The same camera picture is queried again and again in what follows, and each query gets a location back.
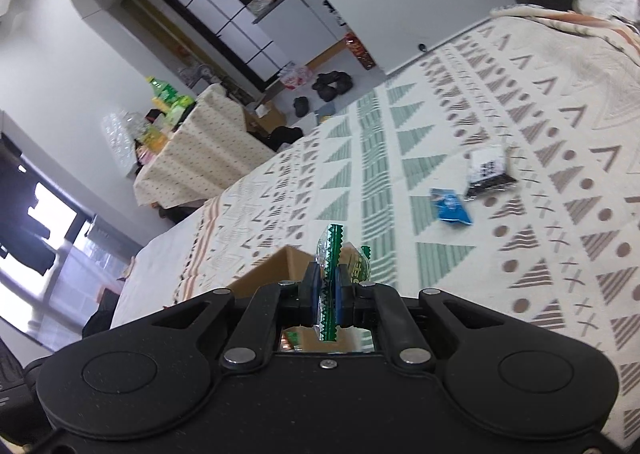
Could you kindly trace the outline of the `green trimmed cake pack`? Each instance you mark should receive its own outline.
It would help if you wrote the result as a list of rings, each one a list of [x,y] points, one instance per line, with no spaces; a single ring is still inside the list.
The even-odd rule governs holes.
[[[319,273],[312,281],[314,328],[321,342],[337,341],[340,328],[352,326],[355,285],[371,278],[371,247],[345,240],[345,228],[331,223],[318,240]]]

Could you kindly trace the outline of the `blue candy wrapper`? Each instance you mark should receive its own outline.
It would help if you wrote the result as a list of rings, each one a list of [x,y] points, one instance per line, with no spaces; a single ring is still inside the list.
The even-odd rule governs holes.
[[[450,224],[472,226],[473,221],[466,211],[458,194],[446,188],[432,188],[431,200],[435,207],[437,219]]]

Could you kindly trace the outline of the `black white snack pack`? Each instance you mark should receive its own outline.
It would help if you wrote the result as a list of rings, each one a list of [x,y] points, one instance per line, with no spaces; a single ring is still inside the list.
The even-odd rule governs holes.
[[[518,183],[509,170],[508,153],[500,144],[470,151],[465,198],[475,200],[491,192],[504,192]]]

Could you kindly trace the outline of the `brown cardboard box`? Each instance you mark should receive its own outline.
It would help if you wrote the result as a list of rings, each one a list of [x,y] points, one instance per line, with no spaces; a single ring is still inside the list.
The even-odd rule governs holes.
[[[255,260],[250,268],[237,276],[229,285],[236,298],[250,298],[258,288],[280,281],[303,281],[307,266],[314,257],[300,250],[284,246],[268,257]],[[321,342],[313,327],[294,326],[281,334],[281,352],[372,353],[370,332],[349,327],[337,330],[337,341]]]

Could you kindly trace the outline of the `round table with dotted cloth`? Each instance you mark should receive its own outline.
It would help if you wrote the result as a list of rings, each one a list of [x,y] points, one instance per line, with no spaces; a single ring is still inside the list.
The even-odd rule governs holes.
[[[246,131],[245,110],[210,86],[168,143],[134,180],[140,206],[209,200],[274,156]]]

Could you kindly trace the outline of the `black shoes pile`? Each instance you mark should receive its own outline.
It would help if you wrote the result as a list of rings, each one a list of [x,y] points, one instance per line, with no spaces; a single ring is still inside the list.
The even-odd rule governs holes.
[[[311,89],[318,94],[323,102],[329,103],[334,101],[337,96],[342,96],[352,90],[353,86],[352,76],[341,70],[334,70],[331,73],[319,74]],[[295,98],[293,106],[294,113],[298,118],[303,118],[310,112],[310,103],[306,96]]]

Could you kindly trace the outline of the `pink white plastic bag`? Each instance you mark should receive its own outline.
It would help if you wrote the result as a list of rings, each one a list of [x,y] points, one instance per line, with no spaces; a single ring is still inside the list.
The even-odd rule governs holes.
[[[280,69],[278,78],[284,88],[296,90],[311,81],[314,71],[306,65],[288,62]]]

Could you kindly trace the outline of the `yellow oil bottle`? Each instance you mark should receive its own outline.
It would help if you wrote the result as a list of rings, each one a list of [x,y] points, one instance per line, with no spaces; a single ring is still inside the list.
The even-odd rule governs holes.
[[[164,147],[169,142],[169,138],[165,133],[162,133],[156,127],[149,126],[143,131],[141,142],[152,153],[160,154],[160,152],[163,151]]]

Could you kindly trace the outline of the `green soda bottle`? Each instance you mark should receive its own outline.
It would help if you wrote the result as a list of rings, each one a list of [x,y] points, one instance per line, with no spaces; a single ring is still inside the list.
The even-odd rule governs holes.
[[[169,107],[172,107],[182,97],[182,94],[167,81],[159,80],[153,76],[147,76],[145,80],[152,87],[154,96]]]

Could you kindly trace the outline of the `white kitchen cabinet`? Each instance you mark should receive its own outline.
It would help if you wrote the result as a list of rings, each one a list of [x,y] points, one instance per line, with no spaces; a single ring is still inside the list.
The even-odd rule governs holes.
[[[254,24],[271,40],[265,52],[279,68],[309,63],[347,32],[328,0],[278,0]]]

